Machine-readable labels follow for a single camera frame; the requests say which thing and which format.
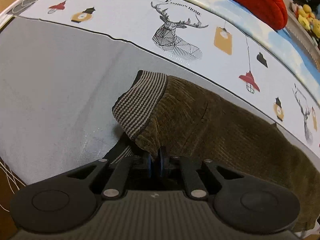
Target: striped ribbed trim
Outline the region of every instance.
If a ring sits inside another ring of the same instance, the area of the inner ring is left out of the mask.
[[[111,163],[118,163],[122,158],[134,155],[130,146],[127,146],[124,151]]]
[[[144,128],[166,84],[167,75],[143,71],[136,84],[113,106],[113,116],[131,140]]]

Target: ribbed gray panel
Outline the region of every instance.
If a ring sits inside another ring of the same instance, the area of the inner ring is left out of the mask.
[[[58,235],[19,231],[12,240],[290,240],[286,231],[254,236],[220,222],[206,202],[186,198],[181,191],[128,191],[126,197],[105,202],[87,224]]]

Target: geometric deer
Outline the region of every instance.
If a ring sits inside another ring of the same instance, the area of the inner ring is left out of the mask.
[[[156,31],[155,35],[152,38],[154,43],[161,49],[170,51],[174,55],[183,57],[185,59],[194,60],[197,58],[201,58],[201,50],[177,36],[176,28],[185,29],[187,26],[191,26],[201,29],[208,27],[208,25],[201,26],[201,22],[199,21],[197,15],[196,18],[198,20],[198,23],[191,24],[190,18],[186,22],[172,22],[169,20],[169,16],[166,13],[167,9],[161,11],[161,9],[159,8],[160,4],[165,3],[159,3],[153,6],[153,3],[151,2],[152,8],[156,9],[156,11],[160,14],[160,19],[164,22],[164,24]]]
[[[308,105],[306,105],[306,109],[305,109],[305,111],[304,111],[304,109],[303,109],[303,107],[302,107],[302,105],[301,105],[300,99],[298,99],[298,97],[297,97],[297,92],[299,92],[299,93],[303,96],[303,98],[306,100],[306,102],[307,102],[307,99],[306,99],[306,97],[301,93],[301,91],[297,88],[296,84],[294,84],[294,86],[295,86],[296,91],[294,92],[293,89],[292,89],[292,91],[293,91],[293,93],[294,93],[294,97],[295,97],[296,100],[297,100],[297,103],[298,103],[299,106],[300,106],[301,113],[303,114],[304,135],[305,135],[305,137],[306,137],[307,143],[312,144],[312,142],[313,142],[313,136],[312,136],[312,133],[311,133],[311,131],[309,130],[308,125],[307,125],[307,120],[308,120],[308,117],[309,117],[309,115],[310,115],[310,108],[309,108]]]

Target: red lamp print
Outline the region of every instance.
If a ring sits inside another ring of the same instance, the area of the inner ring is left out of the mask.
[[[56,10],[63,10],[64,8],[65,8],[65,5],[66,4],[66,1],[64,1],[64,2],[61,2],[61,3],[58,3],[58,4],[56,4],[56,5],[52,5],[52,6],[50,6],[48,9],[49,9],[49,11],[48,11],[48,14],[52,14],[52,13],[54,13]]]
[[[249,56],[249,72],[247,72],[245,75],[240,75],[239,78],[242,79],[245,82],[245,86],[246,86],[247,90],[250,93],[254,94],[255,90],[260,92],[260,88],[258,87],[256,82],[254,81],[254,77],[253,77],[253,75],[251,73],[249,46],[248,46],[248,56]]]

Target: deer head print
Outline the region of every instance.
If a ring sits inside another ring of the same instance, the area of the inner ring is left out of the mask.
[[[167,8],[161,10],[159,7],[160,5],[161,4],[156,4],[154,6],[151,2],[152,8],[156,9],[156,11],[160,14],[160,19],[164,22],[164,24],[156,31],[152,38],[154,43],[161,49],[170,51],[174,55],[185,59],[195,60],[197,58],[202,58],[201,50],[177,36],[176,29],[185,29],[187,26],[202,29],[208,27],[208,25],[201,26],[201,22],[199,21],[197,15],[197,23],[191,24],[190,18],[187,21],[172,22],[169,20],[169,15],[166,13]]]
[[[311,133],[311,131],[309,130],[308,125],[307,125],[307,120],[308,120],[308,117],[309,117],[309,115],[310,115],[310,108],[309,108],[309,106],[307,105],[307,99],[306,99],[306,97],[305,97],[305,96],[301,93],[301,91],[297,88],[296,84],[294,84],[294,87],[295,87],[295,90],[292,89],[292,91],[293,91],[293,93],[294,93],[294,97],[296,98],[296,101],[297,101],[298,105],[300,106],[301,113],[303,114],[304,135],[305,135],[305,137],[306,137],[307,143],[312,144],[312,142],[313,142],[313,136],[312,136],[312,133]],[[297,93],[299,93],[299,94],[305,99],[305,101],[306,101],[305,107],[303,107],[303,105],[301,104],[301,101],[300,101],[300,99],[298,98]]]

